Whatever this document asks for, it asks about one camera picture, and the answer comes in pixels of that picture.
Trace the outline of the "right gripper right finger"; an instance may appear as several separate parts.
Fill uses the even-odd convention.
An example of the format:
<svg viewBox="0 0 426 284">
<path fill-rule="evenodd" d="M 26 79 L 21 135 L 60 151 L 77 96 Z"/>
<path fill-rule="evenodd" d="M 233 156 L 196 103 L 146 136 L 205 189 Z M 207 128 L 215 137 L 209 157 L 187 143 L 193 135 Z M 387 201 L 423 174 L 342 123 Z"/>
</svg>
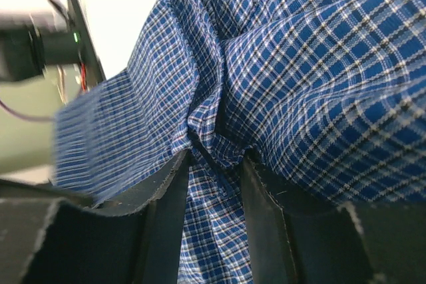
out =
<svg viewBox="0 0 426 284">
<path fill-rule="evenodd" d="M 255 283 L 424 283 L 425 205 L 333 206 L 251 157 L 241 191 Z"/>
</svg>

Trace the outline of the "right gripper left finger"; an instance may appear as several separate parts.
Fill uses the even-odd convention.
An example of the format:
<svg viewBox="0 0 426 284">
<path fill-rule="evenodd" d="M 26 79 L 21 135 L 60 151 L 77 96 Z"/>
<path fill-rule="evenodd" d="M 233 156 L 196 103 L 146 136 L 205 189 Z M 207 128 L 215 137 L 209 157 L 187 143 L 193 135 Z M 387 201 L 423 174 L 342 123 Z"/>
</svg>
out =
<svg viewBox="0 0 426 284">
<path fill-rule="evenodd" d="M 175 283 L 189 153 L 95 205 L 92 197 L 1 181 L 2 283 Z"/>
</svg>

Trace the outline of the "blue checkered long sleeve shirt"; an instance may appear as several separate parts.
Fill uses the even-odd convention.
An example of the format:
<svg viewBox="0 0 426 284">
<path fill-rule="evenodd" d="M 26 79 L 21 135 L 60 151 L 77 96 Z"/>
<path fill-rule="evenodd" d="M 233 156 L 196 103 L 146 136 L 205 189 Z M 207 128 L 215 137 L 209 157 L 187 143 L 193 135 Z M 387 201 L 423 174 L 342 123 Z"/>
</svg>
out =
<svg viewBox="0 0 426 284">
<path fill-rule="evenodd" d="M 127 67 L 55 119 L 98 202 L 190 150 L 178 281 L 251 283 L 247 149 L 334 204 L 425 200 L 425 0 L 157 0 Z"/>
</svg>

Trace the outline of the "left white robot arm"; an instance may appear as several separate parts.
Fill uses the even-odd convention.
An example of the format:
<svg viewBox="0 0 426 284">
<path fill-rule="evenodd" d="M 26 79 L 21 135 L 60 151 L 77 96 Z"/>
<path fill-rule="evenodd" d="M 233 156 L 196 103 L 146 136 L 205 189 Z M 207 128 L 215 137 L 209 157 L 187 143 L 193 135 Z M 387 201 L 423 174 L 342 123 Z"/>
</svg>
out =
<svg viewBox="0 0 426 284">
<path fill-rule="evenodd" d="M 1 82 L 20 82 L 42 75 L 47 66 L 81 61 L 79 32 L 57 14 L 1 13 Z"/>
</svg>

